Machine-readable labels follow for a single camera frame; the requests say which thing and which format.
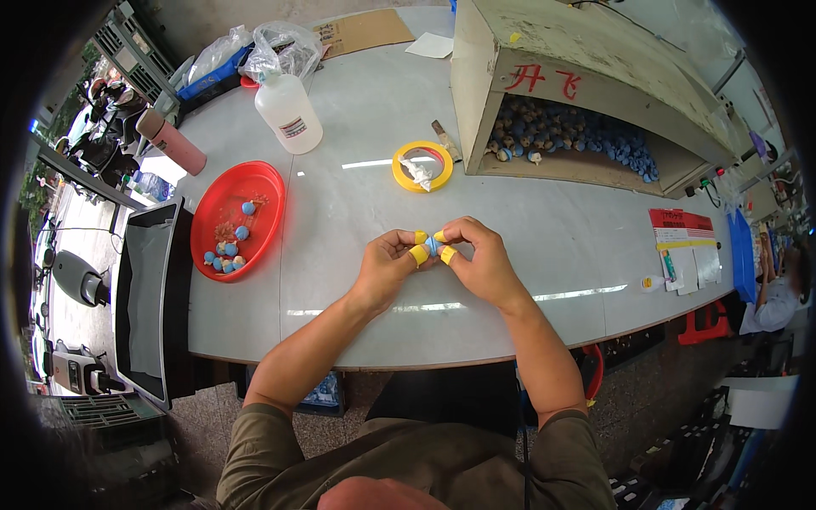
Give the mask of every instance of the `white tissue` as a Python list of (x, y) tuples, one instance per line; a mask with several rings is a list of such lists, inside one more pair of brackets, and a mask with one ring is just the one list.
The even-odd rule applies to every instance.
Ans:
[(419, 184), (422, 189), (427, 192), (431, 192), (431, 180), (433, 179), (433, 172), (430, 170), (425, 170), (425, 167), (422, 165), (414, 164), (410, 159), (405, 159), (402, 154), (397, 156), (397, 161), (399, 161), (405, 168), (408, 169), (408, 172), (414, 177), (414, 183)]

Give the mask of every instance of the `wooden box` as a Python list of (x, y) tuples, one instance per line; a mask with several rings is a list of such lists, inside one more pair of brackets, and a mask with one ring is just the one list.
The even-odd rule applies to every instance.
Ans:
[[(514, 175), (685, 196), (750, 143), (741, 122), (683, 56), (604, 7), (555, 0), (460, 0), (450, 83), (465, 174)], [(484, 154), (505, 94), (553, 100), (646, 131), (659, 181), (647, 184), (603, 153), (556, 151), (540, 166)]]

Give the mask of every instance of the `hand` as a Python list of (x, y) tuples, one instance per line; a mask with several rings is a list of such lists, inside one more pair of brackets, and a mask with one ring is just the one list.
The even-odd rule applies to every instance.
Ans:
[(439, 248), (437, 254), (474, 295), (502, 312), (512, 310), (523, 300), (530, 299), (530, 293), (510, 265), (502, 237), (478, 220), (463, 216), (449, 221), (434, 237), (449, 244), (469, 242), (473, 245), (473, 260), (468, 260), (451, 246)]
[(771, 252), (770, 247), (770, 237), (768, 237), (768, 233), (762, 232), (760, 233), (760, 239), (762, 240), (762, 246), (768, 251)]
[(423, 258), (419, 253), (415, 255), (416, 251), (425, 254), (419, 265), (421, 269), (430, 267), (436, 260), (428, 256), (430, 249), (422, 244), (426, 238), (428, 235), (421, 231), (392, 230), (369, 242), (362, 256), (360, 275), (348, 292), (351, 302), (362, 306), (372, 318), (388, 310), (406, 277), (417, 270), (417, 258)]

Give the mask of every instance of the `woman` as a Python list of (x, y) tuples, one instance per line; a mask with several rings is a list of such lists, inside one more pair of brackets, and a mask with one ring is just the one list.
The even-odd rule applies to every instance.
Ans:
[(779, 271), (782, 272), (784, 261), (785, 276), (779, 276), (774, 271), (768, 234), (762, 233), (760, 237), (762, 274), (756, 279), (756, 304), (743, 303), (736, 292), (721, 300), (728, 316), (729, 336), (733, 336), (735, 331), (740, 335), (748, 335), (784, 329), (793, 318), (799, 303), (807, 303), (810, 297), (810, 263), (807, 253), (800, 247), (794, 247), (789, 250), (786, 258), (785, 251), (781, 251)]

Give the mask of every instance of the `pink thermos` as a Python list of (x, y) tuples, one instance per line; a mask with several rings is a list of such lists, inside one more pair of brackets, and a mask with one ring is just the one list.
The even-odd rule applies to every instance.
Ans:
[(136, 122), (136, 130), (190, 175), (198, 175), (204, 168), (206, 154), (184, 138), (184, 135), (156, 113), (156, 110), (146, 109)]

